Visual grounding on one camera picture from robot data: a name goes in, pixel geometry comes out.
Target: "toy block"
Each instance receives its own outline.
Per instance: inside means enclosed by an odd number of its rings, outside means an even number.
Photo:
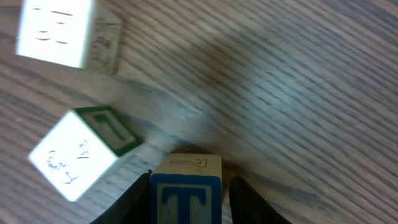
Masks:
[[[151,223],[221,223],[221,157],[170,154],[150,177]]]
[[[65,114],[28,159],[74,202],[140,143],[110,107],[77,108]]]
[[[112,74],[121,25],[97,0],[24,0],[16,53]]]

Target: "cube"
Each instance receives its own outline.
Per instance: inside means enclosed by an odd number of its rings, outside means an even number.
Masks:
[[[121,25],[96,0],[24,0],[16,53],[112,74]]]
[[[221,158],[170,154],[150,177],[151,223],[221,223]]]
[[[28,159],[74,202],[140,143],[110,107],[77,108],[66,113]]]

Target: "green block face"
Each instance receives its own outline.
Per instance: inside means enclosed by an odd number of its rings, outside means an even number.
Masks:
[[[119,157],[142,143],[108,106],[75,108],[75,112]]]

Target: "blue border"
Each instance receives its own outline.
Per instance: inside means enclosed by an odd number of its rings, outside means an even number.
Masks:
[[[152,174],[150,177],[150,222],[157,224],[157,184],[197,184],[211,186],[211,223],[221,223],[221,179],[215,176]]]

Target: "alphabet block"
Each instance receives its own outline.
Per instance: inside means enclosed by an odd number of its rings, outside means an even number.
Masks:
[[[66,113],[28,158],[74,202],[140,143],[108,106],[77,108]]]
[[[112,74],[121,20],[97,0],[24,0],[17,54]]]
[[[170,154],[150,177],[152,224],[221,223],[221,157]]]

